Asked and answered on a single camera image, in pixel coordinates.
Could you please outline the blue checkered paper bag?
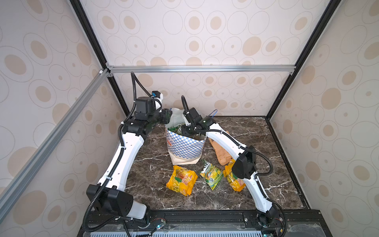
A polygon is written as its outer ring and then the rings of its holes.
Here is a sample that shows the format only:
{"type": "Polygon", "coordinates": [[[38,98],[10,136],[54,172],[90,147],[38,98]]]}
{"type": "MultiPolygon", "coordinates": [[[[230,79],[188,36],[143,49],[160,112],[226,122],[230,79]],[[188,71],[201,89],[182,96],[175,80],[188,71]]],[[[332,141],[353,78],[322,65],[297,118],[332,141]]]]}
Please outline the blue checkered paper bag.
{"type": "Polygon", "coordinates": [[[183,111],[172,108],[170,123],[165,126],[167,149],[173,165],[193,165],[202,156],[202,151],[206,141],[205,135],[185,137],[168,131],[168,128],[178,124],[185,124],[183,111]]]}

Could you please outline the brown kraft snack pouch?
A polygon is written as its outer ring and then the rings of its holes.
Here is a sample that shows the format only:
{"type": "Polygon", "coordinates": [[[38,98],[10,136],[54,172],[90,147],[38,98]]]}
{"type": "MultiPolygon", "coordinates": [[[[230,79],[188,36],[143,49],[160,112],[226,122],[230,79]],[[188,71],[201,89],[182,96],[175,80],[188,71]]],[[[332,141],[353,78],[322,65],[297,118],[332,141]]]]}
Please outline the brown kraft snack pouch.
{"type": "Polygon", "coordinates": [[[233,157],[220,144],[218,144],[211,138],[209,138],[209,141],[216,153],[220,165],[226,166],[234,162],[233,157]]]}

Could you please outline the green spring tea candy bag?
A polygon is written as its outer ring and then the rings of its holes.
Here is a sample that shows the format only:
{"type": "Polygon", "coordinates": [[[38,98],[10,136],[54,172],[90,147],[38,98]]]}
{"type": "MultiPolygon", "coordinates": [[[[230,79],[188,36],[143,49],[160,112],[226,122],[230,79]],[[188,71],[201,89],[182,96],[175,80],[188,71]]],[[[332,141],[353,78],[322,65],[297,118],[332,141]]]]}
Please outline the green spring tea candy bag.
{"type": "Polygon", "coordinates": [[[205,179],[211,190],[214,190],[218,183],[222,180],[223,172],[210,162],[205,161],[203,170],[200,175],[205,179]]]}

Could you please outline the yellow orange snack bag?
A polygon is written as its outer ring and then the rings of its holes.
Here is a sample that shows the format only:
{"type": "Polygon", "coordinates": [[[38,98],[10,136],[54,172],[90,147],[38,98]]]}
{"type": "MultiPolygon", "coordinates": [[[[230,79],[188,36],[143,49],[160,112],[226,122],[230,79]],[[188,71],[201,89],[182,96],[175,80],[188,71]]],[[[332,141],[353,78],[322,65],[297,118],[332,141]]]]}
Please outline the yellow orange snack bag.
{"type": "Polygon", "coordinates": [[[173,173],[166,187],[176,193],[189,196],[197,179],[198,176],[194,171],[180,166],[173,166],[173,173]]]}

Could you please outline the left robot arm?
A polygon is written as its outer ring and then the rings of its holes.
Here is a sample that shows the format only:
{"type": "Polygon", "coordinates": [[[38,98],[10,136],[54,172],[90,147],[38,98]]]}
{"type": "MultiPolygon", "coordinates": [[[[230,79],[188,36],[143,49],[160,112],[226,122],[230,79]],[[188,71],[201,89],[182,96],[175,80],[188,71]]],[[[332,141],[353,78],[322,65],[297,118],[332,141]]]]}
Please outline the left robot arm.
{"type": "Polygon", "coordinates": [[[148,92],[145,97],[137,97],[137,86],[143,88],[134,72],[131,73],[133,89],[133,106],[127,118],[121,122],[117,130],[119,146],[104,175],[97,185],[89,185],[86,194],[90,204],[83,217],[83,230],[95,232],[116,219],[135,219],[149,226],[151,219],[150,208],[134,200],[125,192],[133,162],[143,146],[146,138],[158,124],[168,124],[172,111],[162,107],[163,94],[159,91],[148,92]],[[91,211],[109,212],[112,216],[103,223],[90,227],[91,211]]]}

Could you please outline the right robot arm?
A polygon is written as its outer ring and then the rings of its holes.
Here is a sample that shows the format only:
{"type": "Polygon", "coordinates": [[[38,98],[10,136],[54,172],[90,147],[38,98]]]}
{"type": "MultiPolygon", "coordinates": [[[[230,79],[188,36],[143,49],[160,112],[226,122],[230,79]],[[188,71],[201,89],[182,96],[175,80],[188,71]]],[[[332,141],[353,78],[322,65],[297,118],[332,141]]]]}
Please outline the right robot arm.
{"type": "Polygon", "coordinates": [[[186,125],[182,127],[184,135],[205,135],[218,143],[234,159],[232,173],[243,180],[249,190],[262,227],[270,227],[275,221],[281,223],[278,237],[284,237],[287,231],[287,219],[282,207],[268,197],[260,181],[261,176],[273,173],[271,161],[253,146],[246,146],[229,135],[211,115],[202,117],[195,108],[189,108],[185,96],[181,96],[186,125]]]}

